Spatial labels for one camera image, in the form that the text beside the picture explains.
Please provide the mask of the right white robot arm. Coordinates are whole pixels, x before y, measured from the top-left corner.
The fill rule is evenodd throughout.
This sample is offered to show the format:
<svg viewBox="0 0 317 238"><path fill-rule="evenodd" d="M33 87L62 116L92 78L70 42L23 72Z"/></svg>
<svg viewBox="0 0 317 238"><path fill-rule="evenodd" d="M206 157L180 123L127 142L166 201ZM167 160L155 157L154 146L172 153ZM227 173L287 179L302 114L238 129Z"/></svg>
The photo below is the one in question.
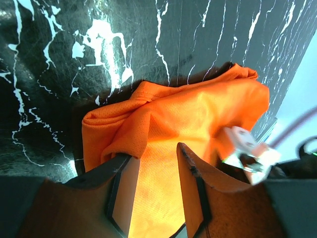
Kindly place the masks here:
<svg viewBox="0 0 317 238"><path fill-rule="evenodd" d="M306 151L306 146L316 141L312 136L303 141L297 148L298 160L277 163L268 175L268 179L316 179L317 178L317 150Z"/></svg>

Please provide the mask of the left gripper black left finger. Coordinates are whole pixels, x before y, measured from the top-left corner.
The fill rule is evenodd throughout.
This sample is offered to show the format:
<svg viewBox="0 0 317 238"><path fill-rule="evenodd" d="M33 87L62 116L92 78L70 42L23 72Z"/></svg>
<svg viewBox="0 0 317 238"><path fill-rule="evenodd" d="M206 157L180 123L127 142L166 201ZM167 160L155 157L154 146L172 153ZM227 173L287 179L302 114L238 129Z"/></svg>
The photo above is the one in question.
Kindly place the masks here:
<svg viewBox="0 0 317 238"><path fill-rule="evenodd" d="M128 237L140 160L117 154L66 183L45 179L18 238Z"/></svg>

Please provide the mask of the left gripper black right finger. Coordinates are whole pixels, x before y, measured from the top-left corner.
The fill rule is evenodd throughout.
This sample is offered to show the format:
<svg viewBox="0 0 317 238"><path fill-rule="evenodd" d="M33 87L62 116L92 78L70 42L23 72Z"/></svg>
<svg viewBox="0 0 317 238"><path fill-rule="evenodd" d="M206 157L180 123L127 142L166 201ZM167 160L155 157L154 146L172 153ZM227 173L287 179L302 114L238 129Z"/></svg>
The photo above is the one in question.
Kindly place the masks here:
<svg viewBox="0 0 317 238"><path fill-rule="evenodd" d="M190 238L285 238L263 183L237 180L177 144L187 236Z"/></svg>

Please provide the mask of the orange t shirt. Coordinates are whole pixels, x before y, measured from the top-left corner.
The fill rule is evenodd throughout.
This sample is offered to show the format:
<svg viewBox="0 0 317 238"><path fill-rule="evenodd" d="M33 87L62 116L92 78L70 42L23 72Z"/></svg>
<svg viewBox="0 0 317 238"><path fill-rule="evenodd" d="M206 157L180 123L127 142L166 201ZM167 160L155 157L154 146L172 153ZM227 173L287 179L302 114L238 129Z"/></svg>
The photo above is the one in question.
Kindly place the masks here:
<svg viewBox="0 0 317 238"><path fill-rule="evenodd" d="M125 153L140 160L129 237L168 238L185 222L176 147L188 145L209 162L218 132L251 130L268 110L269 88L255 70L233 65L220 76L180 87L143 81L123 102L82 120L83 158L90 171Z"/></svg>

